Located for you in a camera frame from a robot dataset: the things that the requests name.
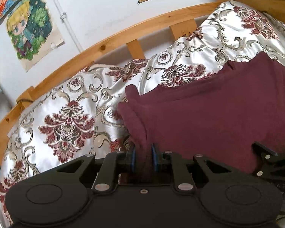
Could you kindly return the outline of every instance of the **wooden bed frame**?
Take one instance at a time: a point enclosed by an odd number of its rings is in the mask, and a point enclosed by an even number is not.
[[[228,0],[217,0],[217,2],[213,3],[178,9],[138,23],[91,46],[55,70],[39,85],[27,89],[17,99],[17,105],[0,122],[0,165],[9,141],[7,134],[18,120],[21,112],[27,108],[32,101],[35,101],[55,86],[73,77],[82,69],[92,65],[99,57],[124,44],[128,46],[133,59],[145,58],[143,50],[137,40],[144,35],[165,27],[170,27],[175,40],[184,35],[188,36],[197,28],[195,18],[211,14],[221,2],[225,1]],[[267,12],[285,23],[284,0],[237,1],[245,3],[257,10]]]

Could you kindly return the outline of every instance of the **white satin fabric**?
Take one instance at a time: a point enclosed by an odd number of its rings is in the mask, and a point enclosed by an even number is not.
[[[190,37],[151,59],[124,67],[93,65],[50,90],[21,114],[11,132],[1,167],[0,228],[11,224],[5,194],[15,183],[85,154],[104,158],[127,147],[129,134],[116,111],[118,102],[126,102],[127,85],[136,85],[140,94],[159,84],[184,85],[217,73],[228,60],[248,61],[262,50],[285,66],[285,28],[228,1]],[[285,204],[283,212],[278,224],[285,228]]]

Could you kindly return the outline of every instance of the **maroon towel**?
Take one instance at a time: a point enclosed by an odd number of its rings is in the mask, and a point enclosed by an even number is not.
[[[251,173],[259,141],[285,152],[285,67],[261,52],[248,63],[230,62],[232,71],[142,96],[126,87],[119,103],[137,146],[138,164],[151,164],[151,144],[184,158],[204,154]]]

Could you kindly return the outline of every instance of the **black cable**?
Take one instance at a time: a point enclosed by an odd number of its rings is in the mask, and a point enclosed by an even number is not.
[[[17,104],[19,104],[20,102],[30,102],[30,103],[33,103],[34,101],[30,100],[30,99],[27,99],[27,98],[22,98],[22,99],[19,99],[17,101]]]

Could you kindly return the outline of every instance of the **screw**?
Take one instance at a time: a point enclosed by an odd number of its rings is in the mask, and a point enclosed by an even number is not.
[[[190,183],[181,183],[178,188],[183,191],[188,191],[193,189],[193,185]]]
[[[146,193],[148,193],[148,190],[146,190],[146,189],[141,189],[141,190],[140,190],[140,193],[141,193],[141,194],[146,194]]]
[[[106,183],[99,183],[95,186],[95,189],[98,191],[106,191],[110,188],[110,185]]]

